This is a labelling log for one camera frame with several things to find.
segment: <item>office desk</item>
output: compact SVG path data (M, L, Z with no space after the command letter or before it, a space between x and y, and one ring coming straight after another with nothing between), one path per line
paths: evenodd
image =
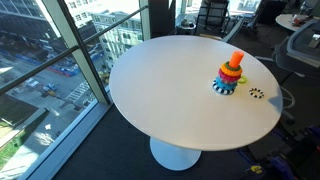
M271 72L245 53L248 79L234 94L216 93L212 82L238 48L197 36L147 40L124 53L110 75L112 99L122 115L151 137L155 159L171 170L197 162L201 151L245 146L278 122L282 94ZM250 88L265 96L250 96Z
M282 26L290 31L296 31L300 28L300 26L293 26L292 25L292 17L293 17L293 14L280 14L279 16L276 17L276 22L280 26Z

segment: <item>table base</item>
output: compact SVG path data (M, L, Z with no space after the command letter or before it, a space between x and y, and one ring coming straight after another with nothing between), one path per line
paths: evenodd
M200 158L201 151L173 146L154 138L150 138L153 157L163 167L181 171L193 166Z

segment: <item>black chair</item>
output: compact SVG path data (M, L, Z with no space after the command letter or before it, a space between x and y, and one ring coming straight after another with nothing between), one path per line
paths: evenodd
M264 0L260 6L257 14L257 23L260 24L274 24L275 19L279 16L286 7L287 2Z
M207 29L208 26L213 26L218 29L219 34L223 34L229 22L228 5L228 0L206 0L202 2L196 21L194 35L196 34L197 28L200 25L200 21L203 20L203 18L204 29Z
M201 37L206 37L206 38L211 38L211 39L216 39L225 43L230 43L230 41L238 34L240 31L241 27L243 26L245 18L241 17L236 25L232 28L232 30L223 38L219 36L213 36L213 35L208 35L208 34L199 34Z

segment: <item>building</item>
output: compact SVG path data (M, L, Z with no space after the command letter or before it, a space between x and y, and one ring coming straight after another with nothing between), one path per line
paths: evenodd
M80 29L91 21L86 10L103 4L103 0L65 2ZM21 41L29 47L56 52L66 49L60 32L41 0L0 0L0 35Z
M129 15L122 11L109 13L108 10L98 9L95 12L90 12L90 14L97 32L110 27ZM99 39L104 51L103 59L108 63L109 68L112 68L121 54L143 41L140 16L130 18L130 20L100 36Z

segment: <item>toy base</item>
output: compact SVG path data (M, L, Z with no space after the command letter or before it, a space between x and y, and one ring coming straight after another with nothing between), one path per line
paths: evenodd
M231 95L231 94L234 93L234 89L225 90L225 89L220 88L220 87L217 85L216 80L213 81L212 88L213 88L217 93L222 94L222 95Z

